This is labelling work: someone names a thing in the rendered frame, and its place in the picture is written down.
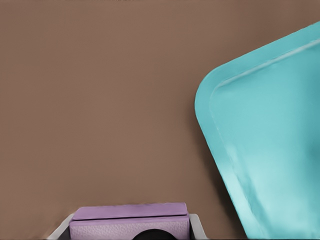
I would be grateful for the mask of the pale blue-green tray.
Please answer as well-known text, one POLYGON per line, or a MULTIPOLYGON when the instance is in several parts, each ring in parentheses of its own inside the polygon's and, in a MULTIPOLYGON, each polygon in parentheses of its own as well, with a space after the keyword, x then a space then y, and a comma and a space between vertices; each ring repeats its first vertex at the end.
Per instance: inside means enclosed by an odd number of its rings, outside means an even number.
POLYGON ((320 240, 320 21, 210 71, 194 107, 246 236, 320 240))

